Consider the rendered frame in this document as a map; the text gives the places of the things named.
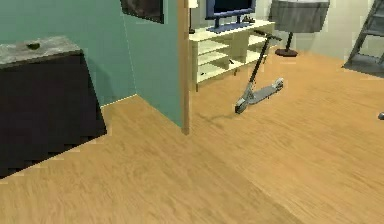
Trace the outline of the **grey kick scooter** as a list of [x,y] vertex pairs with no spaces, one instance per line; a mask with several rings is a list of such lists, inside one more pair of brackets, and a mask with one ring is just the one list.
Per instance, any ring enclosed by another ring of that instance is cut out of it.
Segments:
[[284,79],[283,78],[278,78],[276,79],[271,85],[263,87],[259,90],[254,91],[253,86],[255,85],[255,78],[257,75],[257,72],[260,68],[261,62],[263,60],[263,56],[266,53],[267,47],[269,45],[269,42],[271,39],[275,39],[278,41],[281,41],[280,37],[277,37],[275,35],[272,35],[270,33],[266,33],[260,30],[256,30],[257,34],[264,35],[266,37],[264,46],[262,48],[262,51],[260,53],[260,56],[256,62],[256,65],[252,71],[251,77],[248,81],[248,84],[244,90],[244,93],[242,96],[237,100],[234,111],[237,114],[241,114],[248,105],[253,105],[257,104],[264,99],[269,99],[271,95],[279,92],[283,87],[284,87]]

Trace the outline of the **cream television stand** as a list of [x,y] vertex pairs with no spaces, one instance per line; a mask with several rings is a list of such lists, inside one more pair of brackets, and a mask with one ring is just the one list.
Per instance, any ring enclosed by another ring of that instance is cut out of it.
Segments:
[[256,20],[219,34],[206,28],[190,34],[192,88],[197,91],[200,83],[257,61],[266,38],[256,30],[272,33],[274,26],[274,22]]

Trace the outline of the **blue framed television set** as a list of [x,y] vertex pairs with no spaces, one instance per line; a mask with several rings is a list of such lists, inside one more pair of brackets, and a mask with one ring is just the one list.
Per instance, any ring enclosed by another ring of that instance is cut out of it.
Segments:
[[[241,16],[254,13],[256,0],[206,0],[206,20],[213,20],[214,25],[208,28],[208,31],[220,34],[229,30],[244,28],[249,23],[242,22]],[[236,17],[234,23],[221,25],[220,19],[227,17]]]

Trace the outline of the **grey shade floor lamp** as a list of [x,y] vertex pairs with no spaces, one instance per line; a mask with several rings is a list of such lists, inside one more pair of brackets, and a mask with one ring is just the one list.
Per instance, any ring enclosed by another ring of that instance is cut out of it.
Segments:
[[275,54],[282,57],[296,57],[291,49],[294,33],[316,33],[322,30],[330,0],[272,0],[268,20],[275,23],[275,29],[288,33],[284,48]]

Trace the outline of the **black cabinet with stone top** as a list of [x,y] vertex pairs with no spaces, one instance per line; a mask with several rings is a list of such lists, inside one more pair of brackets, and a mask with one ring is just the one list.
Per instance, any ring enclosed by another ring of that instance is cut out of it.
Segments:
[[0,44],[0,179],[106,133],[78,45],[65,36]]

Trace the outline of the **grey step ladder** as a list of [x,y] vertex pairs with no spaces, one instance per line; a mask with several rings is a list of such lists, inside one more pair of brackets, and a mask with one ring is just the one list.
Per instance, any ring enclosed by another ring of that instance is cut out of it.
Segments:
[[381,38],[384,42],[384,0],[374,0],[344,69],[384,78],[384,46],[375,54],[368,52],[369,41]]

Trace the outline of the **dark framed wall picture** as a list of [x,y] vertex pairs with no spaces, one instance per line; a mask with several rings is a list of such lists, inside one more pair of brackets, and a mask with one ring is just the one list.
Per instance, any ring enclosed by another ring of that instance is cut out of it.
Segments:
[[120,0],[124,14],[164,23],[163,0]]

